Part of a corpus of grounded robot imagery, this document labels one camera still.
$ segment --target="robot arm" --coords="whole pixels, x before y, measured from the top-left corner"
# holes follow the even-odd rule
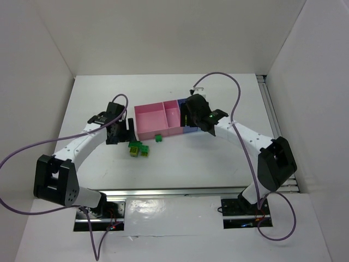
[[[123,117],[112,125],[95,131],[117,118],[124,108],[110,102],[105,112],[88,121],[82,131],[86,135],[74,139],[52,156],[42,155],[37,161],[34,195],[66,207],[89,207],[97,217],[105,215],[108,209],[117,209],[115,203],[107,202],[105,194],[80,187],[76,173],[83,161],[103,142],[117,144],[136,140],[132,118],[128,119],[129,130]]]
[[[192,96],[180,105],[181,126],[199,127],[204,132],[221,137],[241,147],[228,114],[216,109],[212,111],[204,98],[202,88],[191,90]],[[244,125],[234,122],[250,156],[258,159],[257,183],[260,197],[276,191],[294,172],[297,165],[290,145],[283,137],[272,139]],[[240,205],[248,209],[258,201],[254,183],[238,197]]]

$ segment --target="gray wall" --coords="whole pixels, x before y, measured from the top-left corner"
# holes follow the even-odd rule
[[[333,261],[347,261],[349,1],[307,0],[267,85]]]
[[[267,74],[305,0],[35,0],[76,75]]]
[[[0,159],[57,137],[72,80],[35,8],[26,0],[0,1]],[[9,205],[30,210],[36,160],[52,149],[45,145],[20,153],[0,171],[0,196]],[[14,261],[26,222],[26,216],[0,206],[2,262]]]

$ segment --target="white table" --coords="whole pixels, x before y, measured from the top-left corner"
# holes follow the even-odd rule
[[[128,117],[134,106],[188,97],[202,75],[109,75],[78,76],[59,136],[78,133],[87,120],[106,110],[119,93],[129,98]],[[242,96],[236,120],[251,129],[272,136],[268,116],[254,74],[236,74]],[[237,98],[235,83],[222,75],[204,79],[212,110],[230,114]],[[57,144],[56,150],[68,141]],[[198,132],[165,137],[162,142],[144,141],[148,158],[129,155],[128,143],[100,145],[81,165],[78,178],[83,187],[94,189],[245,187],[251,181],[243,151],[208,133]]]
[[[254,75],[234,75],[242,87],[236,120],[265,135],[272,135]],[[184,98],[200,75],[78,76],[65,114],[60,136],[79,132],[87,119],[105,110],[117,93],[133,106]],[[205,80],[212,109],[229,112],[236,97],[234,84],[223,76]],[[131,158],[127,144],[101,145],[79,170],[79,182],[89,188],[155,188],[247,186],[250,174],[240,149],[203,132],[164,138],[151,147],[149,159]],[[57,150],[66,142],[58,143]],[[329,262],[320,226],[307,194],[288,194],[297,214],[294,235],[284,242],[263,239],[255,228],[223,229],[216,211],[218,196],[166,198],[163,212],[139,220],[126,213],[125,230],[109,233],[100,261],[213,262],[213,261],[316,261]],[[269,198],[272,228],[263,231],[272,237],[286,235],[292,227],[288,205],[277,195]],[[127,210],[131,208],[127,201]],[[37,199],[32,211],[57,205]],[[16,262],[94,261],[89,233],[73,232],[74,209],[44,216],[31,216],[23,234]],[[101,232],[95,232],[99,241]]]

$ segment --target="purple cable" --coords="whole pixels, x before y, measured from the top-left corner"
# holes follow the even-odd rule
[[[96,259],[96,261],[98,261],[99,260],[99,255],[100,255],[100,248],[102,247],[103,239],[106,237],[106,235],[108,234],[110,229],[112,227],[114,227],[115,225],[119,224],[120,222],[116,222],[116,223],[112,224],[110,227],[107,227],[106,231],[104,232],[102,238],[99,241],[98,253],[97,253],[96,246],[95,246],[95,243],[94,243],[94,240],[93,240],[93,231],[92,231],[91,219],[90,219],[90,217],[88,215],[88,211],[84,207],[82,207],[82,206],[80,207],[80,210],[82,212],[84,212],[84,214],[87,217],[87,223],[88,223],[88,228],[89,228],[89,236],[91,238],[91,244],[92,244],[92,249],[93,249],[93,253],[94,253],[94,258]]]
[[[234,117],[235,109],[236,109],[236,107],[238,106],[239,101],[240,101],[240,97],[241,97],[241,88],[240,88],[240,84],[239,84],[238,81],[237,81],[235,78],[233,78],[231,75],[228,75],[228,74],[222,73],[222,72],[212,72],[212,73],[206,74],[206,75],[204,75],[203,77],[201,77],[201,78],[194,84],[193,88],[195,88],[203,79],[205,79],[206,77],[208,77],[208,76],[210,76],[210,75],[224,75],[224,76],[227,76],[228,78],[230,78],[231,80],[233,80],[233,81],[236,83],[237,87],[238,87],[238,98],[236,99],[236,102],[235,102],[235,105],[234,105],[234,107],[233,107],[233,110],[231,111],[230,120],[231,120],[231,122],[232,122],[232,126],[233,126],[233,128],[234,128],[234,130],[235,130],[235,132],[236,132],[236,134],[237,134],[237,136],[238,136],[238,139],[239,139],[239,141],[240,141],[241,147],[242,147],[242,149],[243,149],[243,151],[244,151],[244,153],[245,153],[247,162],[248,162],[248,164],[249,164],[249,167],[250,167],[250,170],[251,170],[251,174],[252,174],[252,178],[253,178],[253,182],[254,182],[255,188],[256,188],[256,194],[257,194],[257,208],[260,210],[260,209],[262,208],[263,202],[264,202],[264,201],[266,200],[266,198],[270,195],[270,193],[267,194],[267,195],[265,195],[263,199],[260,199],[261,196],[260,196],[260,190],[259,190],[259,187],[258,187],[258,184],[257,184],[257,176],[256,176],[255,170],[254,170],[254,168],[253,168],[251,158],[250,158],[250,156],[249,156],[249,154],[248,154],[247,148],[246,148],[245,143],[244,143],[244,141],[243,141],[243,139],[242,139],[242,137],[241,137],[241,135],[240,135],[240,132],[239,132],[239,130],[237,129],[236,125],[234,124],[234,120],[233,120],[233,119],[234,119],[233,117]],[[293,232],[295,231],[295,229],[296,229],[296,224],[297,224],[296,213],[294,212],[293,206],[291,205],[290,201],[289,201],[284,195],[282,195],[281,193],[278,193],[278,192],[272,192],[272,193],[281,195],[281,196],[286,200],[286,202],[288,203],[288,205],[290,206],[291,211],[292,211],[292,214],[293,214],[293,228],[292,228],[291,232],[290,232],[287,236],[282,237],[282,238],[280,238],[280,239],[272,239],[271,237],[266,236],[266,235],[261,231],[260,225],[261,225],[261,223],[262,223],[266,218],[263,219],[263,220],[261,220],[261,221],[258,223],[257,228],[258,228],[258,231],[261,233],[261,235],[262,235],[263,237],[265,237],[266,239],[271,240],[271,241],[282,241],[282,240],[285,240],[285,239],[289,238],[289,237],[293,234]]]
[[[118,98],[118,97],[124,97],[126,99],[126,104],[125,104],[125,108],[124,110],[121,112],[120,115],[118,115],[117,118],[115,118],[114,120],[110,121],[109,123],[99,127],[99,128],[96,128],[92,131],[90,131],[90,133],[94,133],[94,132],[97,132],[99,130],[102,130],[103,128],[106,128],[108,126],[110,126],[111,124],[115,123],[116,121],[118,121],[122,115],[125,113],[126,109],[127,109],[127,106],[129,104],[129,101],[128,101],[128,98],[127,96],[125,96],[124,94],[118,94],[116,97],[114,97],[113,101]],[[57,142],[57,141],[62,141],[62,140],[68,140],[68,139],[73,139],[73,138],[80,138],[82,136],[85,136],[85,135],[88,135],[89,133],[81,133],[81,134],[77,134],[77,135],[70,135],[70,136],[66,136],[64,138],[56,138],[56,139],[48,139],[48,140],[44,140],[44,141],[41,141],[41,142],[37,142],[37,143],[34,143],[34,144],[31,144],[31,145],[28,145],[28,146],[25,146],[25,147],[22,147],[14,152],[12,152],[11,154],[9,154],[7,157],[4,158],[4,160],[1,161],[0,163],[0,169],[3,167],[3,165],[7,162],[7,160],[9,160],[11,157],[15,156],[16,154],[26,150],[26,149],[29,149],[29,148],[32,148],[34,146],[39,146],[39,145],[42,145],[42,144],[46,144],[46,143],[51,143],[51,142]],[[20,210],[17,210],[17,209],[14,209],[13,207],[10,207],[9,205],[7,205],[4,200],[2,200],[2,198],[0,198],[0,204],[3,205],[6,209],[12,211],[12,212],[15,212],[17,214],[20,214],[20,215],[27,215],[27,216],[36,216],[36,215],[43,215],[43,214],[48,214],[48,213],[52,213],[52,212],[56,212],[56,211],[59,211],[59,210],[63,210],[63,209],[68,209],[68,208],[71,208],[71,207],[78,207],[78,206],[69,206],[69,207],[60,207],[60,208],[57,208],[57,209],[52,209],[52,210],[47,210],[47,211],[41,211],[41,212],[23,212],[23,211],[20,211]]]

